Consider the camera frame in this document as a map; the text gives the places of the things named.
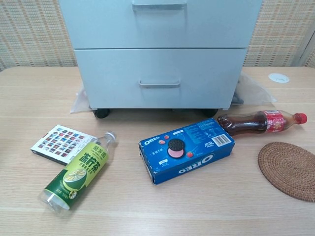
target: lemon image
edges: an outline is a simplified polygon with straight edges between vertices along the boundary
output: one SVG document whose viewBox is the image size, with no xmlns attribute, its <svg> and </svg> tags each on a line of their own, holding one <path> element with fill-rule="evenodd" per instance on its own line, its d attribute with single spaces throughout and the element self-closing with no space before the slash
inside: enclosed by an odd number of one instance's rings
<svg viewBox="0 0 315 236">
<path fill-rule="evenodd" d="M 64 182 L 72 189 L 80 189 L 87 179 L 85 170 L 75 170 L 64 177 Z"/>
<path fill-rule="evenodd" d="M 71 191 L 71 192 L 69 193 L 69 198 L 70 198 L 70 199 L 74 199 L 75 196 L 77 196 L 77 192 L 76 192 L 76 191 Z"/>
</svg>

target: bottle label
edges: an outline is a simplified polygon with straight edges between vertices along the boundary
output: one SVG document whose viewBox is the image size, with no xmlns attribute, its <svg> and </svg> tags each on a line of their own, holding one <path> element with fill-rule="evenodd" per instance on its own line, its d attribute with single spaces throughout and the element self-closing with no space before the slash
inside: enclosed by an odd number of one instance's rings
<svg viewBox="0 0 315 236">
<path fill-rule="evenodd" d="M 285 119 L 281 112 L 277 110 L 264 111 L 267 118 L 266 133 L 281 132 L 284 129 Z"/>
<path fill-rule="evenodd" d="M 56 194 L 70 207 L 107 160 L 104 148 L 88 143 L 45 189 Z"/>
</svg>

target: woven coaster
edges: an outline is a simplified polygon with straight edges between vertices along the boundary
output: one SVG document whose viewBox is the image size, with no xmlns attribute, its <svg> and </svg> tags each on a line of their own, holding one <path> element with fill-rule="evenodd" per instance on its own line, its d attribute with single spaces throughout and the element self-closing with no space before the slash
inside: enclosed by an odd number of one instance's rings
<svg viewBox="0 0 315 236">
<path fill-rule="evenodd" d="M 258 164 L 266 179 L 294 198 L 315 202 L 315 155 L 296 145 L 275 142 L 262 148 Z"/>
</svg>

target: plastic bottle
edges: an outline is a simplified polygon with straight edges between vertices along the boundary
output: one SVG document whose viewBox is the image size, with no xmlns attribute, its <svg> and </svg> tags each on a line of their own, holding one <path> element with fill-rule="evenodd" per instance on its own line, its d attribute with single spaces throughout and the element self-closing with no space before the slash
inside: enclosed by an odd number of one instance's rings
<svg viewBox="0 0 315 236">
<path fill-rule="evenodd" d="M 281 110 L 257 111 L 251 114 L 225 114 L 218 117 L 222 128 L 231 136 L 245 133 L 281 132 L 294 124 L 304 124 L 304 113 L 289 114 Z"/>
<path fill-rule="evenodd" d="M 89 142 L 44 188 L 39 200 L 61 216 L 67 213 L 108 161 L 108 148 L 115 140 L 116 135 L 108 131 L 104 137 Z"/>
</svg>

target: coca-cola bottle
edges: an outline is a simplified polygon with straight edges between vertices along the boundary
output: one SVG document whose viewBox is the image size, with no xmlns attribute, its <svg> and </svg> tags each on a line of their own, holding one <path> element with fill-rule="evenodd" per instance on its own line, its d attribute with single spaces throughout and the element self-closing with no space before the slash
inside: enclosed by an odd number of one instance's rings
<svg viewBox="0 0 315 236">
<path fill-rule="evenodd" d="M 251 114 L 225 114 L 218 117 L 218 122 L 231 136 L 245 133 L 281 132 L 294 124 L 304 124 L 304 113 L 289 114 L 281 110 L 257 111 Z"/>
</svg>

